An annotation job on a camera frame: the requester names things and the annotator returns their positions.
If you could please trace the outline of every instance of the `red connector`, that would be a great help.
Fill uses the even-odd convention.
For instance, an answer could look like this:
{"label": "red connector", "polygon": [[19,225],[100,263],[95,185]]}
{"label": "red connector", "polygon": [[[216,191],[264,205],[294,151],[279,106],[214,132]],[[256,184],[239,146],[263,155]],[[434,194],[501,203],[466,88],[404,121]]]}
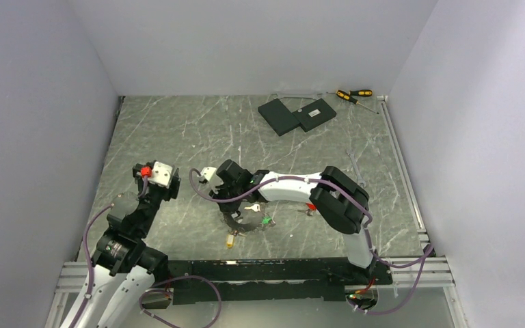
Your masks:
{"label": "red connector", "polygon": [[152,169],[150,169],[149,166],[144,166],[140,171],[139,171],[139,174],[142,176],[142,178],[144,176],[146,177],[151,177],[152,176]]}

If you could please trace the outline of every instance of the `gray marble surface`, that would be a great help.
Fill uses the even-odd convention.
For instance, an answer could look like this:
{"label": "gray marble surface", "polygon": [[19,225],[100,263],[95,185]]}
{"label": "gray marble surface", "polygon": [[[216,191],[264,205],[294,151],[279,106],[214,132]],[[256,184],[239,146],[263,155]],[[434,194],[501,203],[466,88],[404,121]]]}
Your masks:
{"label": "gray marble surface", "polygon": [[[92,214],[116,194],[136,192],[132,166],[156,159],[175,164],[183,179],[178,199],[162,203],[146,238],[148,246],[171,259],[346,256],[342,236],[319,214],[307,217],[297,211],[306,206],[292,202],[270,203],[266,212],[277,225],[237,237],[234,247],[227,249],[228,228],[220,221],[218,206],[196,195],[187,175],[191,167],[218,167],[224,160],[233,159],[251,172],[270,169],[309,174],[333,165],[355,179],[345,153],[351,147],[371,196],[374,222],[370,230],[375,246],[385,256],[421,254],[383,114],[327,95],[325,100],[337,112],[333,120],[308,133],[298,128],[278,137],[257,111],[258,106],[270,100],[271,96],[127,97],[107,153]],[[310,102],[283,100],[291,111]],[[375,98],[362,102],[375,108]],[[245,215],[245,219],[252,219],[252,215]],[[88,238],[92,249],[106,227],[105,216],[92,226]]]}

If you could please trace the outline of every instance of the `black mounting plate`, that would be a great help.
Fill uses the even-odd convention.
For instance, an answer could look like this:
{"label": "black mounting plate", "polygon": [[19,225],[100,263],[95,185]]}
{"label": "black mounting plate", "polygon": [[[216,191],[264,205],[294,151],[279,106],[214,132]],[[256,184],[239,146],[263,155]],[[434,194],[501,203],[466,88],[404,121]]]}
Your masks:
{"label": "black mounting plate", "polygon": [[[376,262],[373,275],[347,258],[298,258],[264,260],[170,260],[173,277],[199,275],[214,281],[223,301],[323,298],[341,301],[345,286],[390,285],[389,267]],[[174,304],[216,301],[210,286],[198,280],[172,283]]]}

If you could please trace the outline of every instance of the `white panel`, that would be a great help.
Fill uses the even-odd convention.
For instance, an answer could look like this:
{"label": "white panel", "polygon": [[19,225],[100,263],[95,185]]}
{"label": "white panel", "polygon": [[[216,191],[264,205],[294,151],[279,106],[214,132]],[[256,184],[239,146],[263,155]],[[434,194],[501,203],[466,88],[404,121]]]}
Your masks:
{"label": "white panel", "polygon": [[387,94],[437,0],[71,2],[120,94]]}
{"label": "white panel", "polygon": [[525,1],[440,0],[390,94],[471,327],[525,327]]}
{"label": "white panel", "polygon": [[0,327],[45,324],[117,108],[67,1],[0,0]]}

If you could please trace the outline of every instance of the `wire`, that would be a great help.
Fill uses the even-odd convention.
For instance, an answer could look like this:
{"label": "wire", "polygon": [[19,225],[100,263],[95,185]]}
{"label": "wire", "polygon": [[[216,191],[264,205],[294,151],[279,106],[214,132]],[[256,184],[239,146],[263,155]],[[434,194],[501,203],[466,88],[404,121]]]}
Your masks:
{"label": "wire", "polygon": [[148,177],[144,176],[144,177],[142,177],[142,180],[144,181],[144,186],[142,187],[142,191],[140,191],[137,194],[138,198],[145,196],[146,193],[148,192]]}
{"label": "wire", "polygon": [[421,263],[420,270],[418,272],[418,276],[416,278],[414,286],[412,287],[412,289],[410,290],[409,294],[406,296],[406,298],[401,303],[399,303],[396,307],[394,307],[391,310],[386,310],[386,311],[382,311],[382,312],[364,312],[366,314],[373,314],[373,315],[389,314],[389,313],[393,313],[393,312],[399,310],[400,308],[402,308],[407,303],[407,301],[409,301],[409,299],[411,299],[411,297],[413,296],[413,294],[414,294],[414,292],[416,290],[416,287],[418,285],[418,282],[420,281],[420,276],[422,275],[422,272],[423,272],[423,269],[424,269],[425,260],[431,254],[431,252],[433,251],[433,246],[431,246],[431,244],[429,244],[429,245],[427,245],[425,247],[423,256],[421,256],[417,260],[414,260],[414,261],[411,261],[411,262],[409,262],[407,264],[402,264],[402,265],[392,264],[392,263],[389,263],[389,262],[385,261],[383,258],[380,258],[379,255],[377,255],[377,252],[375,251],[375,249],[373,247],[373,242],[371,240],[371,234],[369,233],[369,228],[368,228],[369,224],[373,221],[373,216],[363,206],[361,206],[361,204],[359,204],[356,200],[354,200],[353,197],[351,197],[351,195],[349,195],[345,190],[343,190],[341,187],[339,187],[338,185],[334,184],[331,181],[327,181],[327,180],[323,180],[323,179],[309,179],[309,178],[303,178],[301,176],[278,176],[276,179],[268,179],[268,180],[266,180],[264,182],[261,182],[260,184],[254,186],[250,190],[248,190],[245,193],[243,193],[242,195],[238,195],[236,197],[228,198],[228,199],[225,199],[225,200],[216,200],[216,199],[210,197],[209,195],[207,195],[207,194],[201,192],[200,190],[198,190],[198,186],[196,186],[196,182],[193,179],[193,173],[196,173],[198,176],[201,175],[200,171],[198,171],[196,168],[191,168],[190,169],[189,181],[190,181],[190,185],[192,186],[192,189],[194,189],[194,191],[200,197],[202,197],[202,198],[204,198],[206,200],[209,200],[211,202],[215,202],[215,203],[222,203],[223,204],[223,203],[235,202],[237,200],[242,200],[246,196],[248,196],[251,193],[257,191],[259,188],[261,188],[261,187],[263,187],[263,186],[265,186],[265,185],[267,185],[269,183],[273,183],[275,181],[278,181],[278,180],[279,181],[280,180],[297,180],[297,181],[304,181],[304,182],[307,182],[307,183],[310,183],[310,182],[321,183],[323,185],[327,185],[327,186],[337,190],[339,192],[339,194],[341,194],[343,197],[347,198],[347,200],[349,200],[356,208],[358,208],[361,211],[361,213],[363,213],[367,217],[367,220],[366,220],[365,223],[363,223],[362,227],[364,228],[364,231],[365,231],[365,239],[367,240],[367,245],[369,247],[369,250],[370,250],[371,254],[373,255],[373,257],[377,261],[387,265],[388,267],[392,267],[392,268],[396,268],[396,269],[404,269],[404,268],[407,268],[407,267],[411,267],[414,264]]}
{"label": "wire", "polygon": [[426,258],[423,258],[423,260],[422,260],[422,262],[420,264],[420,270],[418,271],[418,275],[416,276],[416,281],[414,282],[414,285],[409,290],[409,293],[407,294],[407,296],[398,305],[396,305],[394,308],[391,308],[391,309],[385,310],[385,311],[373,312],[373,311],[367,311],[367,310],[363,310],[363,309],[359,309],[359,310],[362,311],[364,314],[368,314],[370,316],[383,316],[383,315],[386,315],[386,314],[391,314],[391,313],[401,309],[405,304],[407,304],[407,302],[409,302],[410,299],[412,299],[412,296],[414,296],[414,293],[416,292],[416,287],[418,286],[418,283],[420,282],[420,277],[422,276],[422,272],[424,271],[425,260],[426,260]]}
{"label": "wire", "polygon": [[[175,282],[177,280],[184,280],[184,279],[196,279],[196,280],[202,280],[203,282],[206,282],[210,287],[212,287],[212,289],[214,290],[214,292],[216,293],[216,297],[218,298],[218,310],[216,311],[216,315],[214,315],[214,318],[212,319],[212,321],[207,324],[206,326],[204,326],[203,328],[209,328],[209,327],[212,327],[212,325],[214,325],[214,323],[216,322],[216,320],[218,320],[218,317],[220,316],[220,312],[222,311],[222,297],[220,296],[220,292],[218,291],[218,289],[216,288],[216,286],[214,286],[214,284],[208,280],[207,278],[204,278],[204,277],[200,277],[200,276],[197,276],[197,275],[184,275],[184,276],[181,276],[181,277],[175,277],[175,278],[172,278],[172,279],[168,279],[168,280],[164,280],[163,282],[158,282],[156,284],[154,284],[153,287],[156,287],[156,286],[160,286],[160,285],[164,285],[164,284],[169,284],[171,282]],[[170,326],[171,328],[180,328],[178,326],[176,326],[175,324],[173,323],[169,323],[167,322],[166,320],[162,319],[161,317],[153,314],[152,312],[144,309],[144,306],[142,304],[142,301],[144,300],[144,297],[146,295],[149,295],[149,294],[153,294],[153,293],[157,293],[157,292],[160,292],[160,293],[164,293],[164,290],[163,289],[152,289],[152,290],[147,290],[146,292],[144,292],[138,299],[138,305],[139,305],[139,308],[140,310],[158,320],[159,322],[163,323],[164,325],[168,325]]]}
{"label": "wire", "polygon": [[365,287],[363,289],[356,290],[355,294],[364,294],[364,293],[366,293],[367,290],[369,290],[369,288],[371,288],[371,286],[373,286],[374,283],[375,283],[375,276],[373,276],[373,278],[371,278],[371,280],[369,281],[369,284],[367,284],[367,287]]}
{"label": "wire", "polygon": [[106,210],[109,210],[111,208],[111,205],[108,205],[102,210],[98,212],[98,214],[94,215],[92,220],[87,224],[85,227],[85,230],[83,231],[83,239],[81,242],[83,243],[83,251],[85,253],[85,263],[87,264],[87,290],[85,292],[83,300],[81,300],[81,305],[79,306],[79,309],[75,313],[75,317],[73,320],[71,320],[71,323],[69,324],[69,328],[74,328],[77,324],[77,321],[79,321],[79,318],[81,318],[81,315],[83,314],[83,311],[85,310],[85,306],[88,304],[88,295],[91,296],[92,290],[94,289],[94,267],[92,265],[92,257],[90,255],[90,249],[88,248],[88,233],[90,232],[90,228],[92,227],[92,224],[102,215]]}

